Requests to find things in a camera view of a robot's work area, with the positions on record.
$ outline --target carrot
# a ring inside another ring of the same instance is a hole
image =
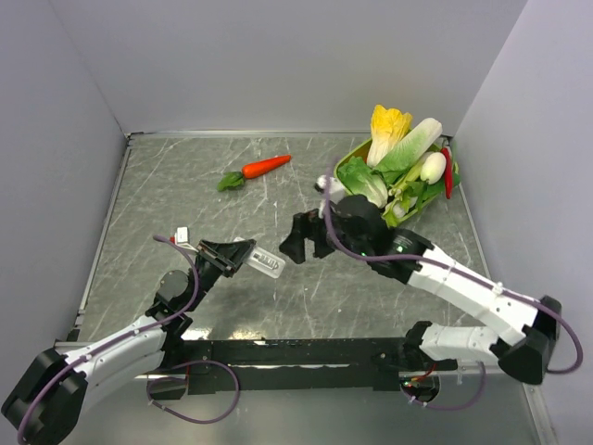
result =
[[[245,179],[253,179],[265,174],[267,172],[271,172],[274,169],[277,169],[281,165],[284,165],[288,162],[292,157],[290,155],[278,156],[276,158],[264,159],[259,160],[257,162],[252,162],[247,164],[241,172]]]

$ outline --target green leafy vegetable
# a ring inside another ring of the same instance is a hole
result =
[[[438,153],[439,151],[441,151],[441,147],[438,146],[437,144],[432,144],[431,146],[428,147],[428,150],[426,151],[430,151],[431,153]]]
[[[387,204],[387,188],[362,158],[353,157],[337,170],[337,177],[352,195],[364,195],[379,209]]]
[[[406,183],[407,194],[411,197],[419,197],[424,191],[424,181],[414,181]]]
[[[416,202],[416,210],[419,212],[423,209],[424,202],[426,202],[425,195],[426,195],[427,188],[428,188],[428,186],[426,185],[426,182],[421,181],[420,187],[418,189],[418,202]]]
[[[381,159],[375,170],[381,173],[406,171],[420,159],[442,132],[443,126],[439,121],[425,119]]]
[[[387,207],[385,208],[385,212],[383,213],[383,219],[387,223],[388,227],[397,227],[399,225],[399,219],[393,212],[392,203],[393,203],[393,201],[391,201],[389,204],[387,204]]]
[[[405,170],[399,172],[375,172],[383,178],[383,182],[386,184],[394,184],[397,182],[405,173]]]
[[[461,176],[458,173],[453,172],[453,186],[456,187],[461,182]],[[441,193],[445,193],[445,180],[439,179],[435,184],[428,185],[423,193],[423,202],[426,202],[432,197],[436,197]]]
[[[408,213],[410,211],[410,195],[404,193],[404,196],[401,197],[401,201],[399,202],[401,208]]]
[[[242,187],[245,183],[245,177],[241,172],[228,172],[224,175],[221,181],[216,186],[216,189],[221,192],[227,189],[235,189]]]
[[[408,188],[409,184],[413,184],[420,177],[420,172],[423,169],[423,164],[427,157],[428,155],[424,155],[418,159],[405,175],[401,176],[393,185],[391,185],[391,187],[389,187],[390,196],[400,196],[406,188]]]

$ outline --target vegetable basket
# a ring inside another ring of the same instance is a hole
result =
[[[348,163],[350,161],[350,159],[352,159],[352,158],[355,158],[355,157],[362,158],[362,160],[366,162],[367,156],[369,154],[369,150],[371,148],[371,144],[372,144],[372,138],[369,138],[367,141],[363,142],[362,144],[360,144],[359,146],[357,146],[356,148],[354,148],[352,151],[350,151],[343,158],[341,158],[340,161],[334,167],[334,177],[336,177],[336,178],[339,177],[339,175],[338,175],[338,169],[340,167],[342,167],[343,165],[345,165],[346,163]],[[432,145],[429,148],[429,151],[440,151],[440,147],[438,147],[436,145]],[[453,160],[453,171],[455,172],[455,176],[456,176],[455,179],[457,180],[456,183],[454,184],[456,186],[459,183],[459,165],[458,165],[458,163],[455,160]],[[422,203],[422,206],[419,209],[416,208],[416,207],[414,207],[408,213],[406,213],[406,215],[404,215],[402,218],[399,218],[397,220],[397,223],[403,223],[408,218],[414,216],[420,210],[422,210],[422,208],[424,206],[426,206],[427,204],[429,204],[430,202],[432,202],[439,195],[440,194],[434,195],[434,196],[431,196],[431,197],[427,198]]]

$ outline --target purple cable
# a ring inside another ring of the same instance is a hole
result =
[[[214,364],[216,366],[219,366],[220,368],[224,369],[227,373],[229,373],[231,375],[231,377],[233,378],[233,382],[234,382],[233,401],[231,402],[231,406],[229,406],[229,408],[224,413],[222,413],[218,417],[215,417],[210,420],[198,420],[198,419],[194,419],[192,417],[187,417],[186,415],[183,415],[181,413],[177,413],[176,411],[173,411],[171,408],[168,408],[168,407],[158,403],[156,400],[154,400],[152,398],[152,394],[150,394],[150,389],[157,382],[165,382],[165,381],[167,381],[167,382],[184,382],[184,380],[182,378],[176,378],[176,377],[163,377],[158,380],[154,380],[154,381],[150,382],[148,385],[146,385],[146,396],[148,396],[148,400],[150,401],[150,403],[155,405],[157,408],[160,408],[161,410],[163,410],[169,414],[173,414],[175,417],[178,417],[186,422],[190,422],[192,424],[200,424],[200,425],[215,424],[216,422],[219,422],[220,420],[225,418],[227,415],[232,413],[234,410],[234,407],[237,406],[237,402],[239,401],[239,390],[240,390],[239,379],[237,378],[237,376],[233,372],[233,370],[231,368],[229,368],[226,364],[220,363],[220,362],[214,362],[213,360],[195,360],[193,362],[187,362],[187,363],[182,363],[182,364],[173,366],[171,368],[171,370],[184,368],[186,366],[191,366],[192,364],[201,364],[201,363],[209,363],[209,364]]]
[[[478,362],[478,366],[480,367],[480,386],[478,387],[478,390],[475,391],[475,394],[473,394],[473,397],[461,405],[443,406],[443,405],[434,405],[433,403],[428,404],[428,403],[419,401],[413,397],[410,397],[410,394],[408,394],[405,390],[402,390],[401,392],[404,393],[404,396],[406,396],[408,398],[408,401],[410,401],[410,403],[420,405],[423,408],[426,408],[428,410],[433,410],[433,411],[461,411],[461,410],[465,410],[466,408],[474,406],[480,400],[480,398],[484,394],[484,389],[486,388],[486,368],[484,367],[484,364],[482,362]]]
[[[330,168],[328,169],[326,177],[327,178],[334,177],[332,166],[330,166]],[[446,269],[446,270],[449,269],[449,265],[445,264],[444,262],[433,260],[431,258],[425,258],[420,255],[394,254],[394,255],[363,257],[362,255],[352,252],[351,250],[344,247],[344,245],[338,239],[337,234],[335,233],[334,225],[332,224],[331,212],[330,212],[330,208],[331,208],[330,207],[330,203],[331,203],[330,187],[325,187],[325,190],[323,192],[323,198],[325,199],[325,206],[323,207],[323,218],[325,220],[325,226],[327,227],[327,233],[330,236],[330,238],[332,239],[332,241],[334,242],[335,246],[337,248],[339,248],[340,250],[342,250],[349,257],[354,258],[355,260],[366,261],[366,262],[420,261],[420,262],[426,262],[428,264],[432,264],[434,266],[440,267],[441,269]],[[487,289],[493,289],[493,286],[482,278],[474,276],[470,273],[466,273],[465,271],[459,270],[455,267],[451,268],[450,271],[452,273],[456,273],[457,275],[462,276],[470,281],[473,281],[477,285],[483,286]],[[578,335],[573,330],[573,328],[558,313],[547,308],[546,306],[541,304],[539,301],[528,299],[525,296],[523,296],[521,294],[517,294],[516,292],[513,292],[509,289],[503,289],[502,295],[504,295],[505,297],[508,297],[510,299],[520,301],[524,304],[528,304],[529,306],[533,306],[538,311],[544,312],[546,315],[549,315],[551,318],[553,318],[554,320],[556,320],[558,323],[561,324],[561,326],[566,330],[569,337],[573,341],[574,348],[576,349],[576,359],[574,360],[574,363],[564,369],[548,369],[547,370],[548,373],[560,374],[560,375],[570,374],[570,373],[573,373],[574,371],[576,371],[581,366],[581,364],[583,364],[583,345],[581,344],[581,341],[579,340]]]
[[[187,260],[187,262],[189,262],[189,264],[191,266],[191,269],[192,269],[192,273],[194,274],[194,283],[195,283],[195,285],[194,285],[194,293],[192,294],[192,297],[189,299],[189,301],[187,302],[187,304],[185,306],[183,306],[180,310],[178,310],[174,314],[172,314],[169,317],[166,317],[166,318],[164,318],[164,319],[162,319],[162,320],[160,320],[158,322],[154,322],[152,324],[147,324],[146,326],[143,326],[143,327],[139,328],[138,329],[139,333],[145,332],[148,329],[152,329],[153,327],[160,326],[160,325],[163,325],[165,323],[168,323],[171,320],[173,320],[175,317],[179,317],[180,315],[183,315],[192,306],[192,304],[194,304],[194,301],[196,301],[196,298],[197,298],[197,290],[198,290],[198,285],[199,285],[199,276],[198,276],[198,273],[197,273],[196,266],[194,265],[194,262],[192,261],[192,258],[187,254],[187,252],[185,252],[185,250],[183,248],[180,248],[176,244],[171,243],[169,241],[169,239],[167,239],[165,236],[162,236],[162,235],[153,235],[153,239],[155,241],[158,241],[159,243],[168,244],[169,246],[171,246],[172,248],[174,248],[175,250],[177,250],[179,253],[181,253],[183,255],[183,257]],[[135,335],[137,335],[137,334],[134,333],[134,330],[130,330],[130,331],[124,333],[124,334],[121,334],[120,336],[115,337],[115,338],[109,340],[104,345],[99,346],[99,347],[97,347],[94,350],[90,350],[86,355],[81,356],[80,358],[76,359],[74,362],[72,362],[72,363],[68,364],[67,366],[65,366],[64,368],[62,368],[62,370],[60,370],[54,376],[54,378],[52,378],[47,383],[47,385],[45,385],[41,389],[41,391],[39,391],[39,394],[37,394],[37,397],[35,397],[35,399],[33,399],[33,402],[31,403],[31,405],[29,405],[29,408],[27,409],[25,415],[23,416],[22,420],[20,421],[19,430],[17,432],[17,441],[19,442],[19,445],[26,445],[27,444],[27,441],[26,441],[26,439],[24,437],[25,426],[31,420],[33,411],[35,411],[35,409],[39,405],[39,403],[42,400],[42,398],[45,397],[45,395],[52,388],[53,385],[55,385],[57,382],[59,382],[64,375],[66,375],[68,372],[70,372],[76,366],[78,366],[78,365],[80,365],[80,364],[82,364],[84,362],[88,362],[96,354],[99,354],[99,353],[103,352],[104,350],[108,350],[112,346],[120,343],[122,340],[124,340],[124,339],[126,339],[128,337],[133,337]]]

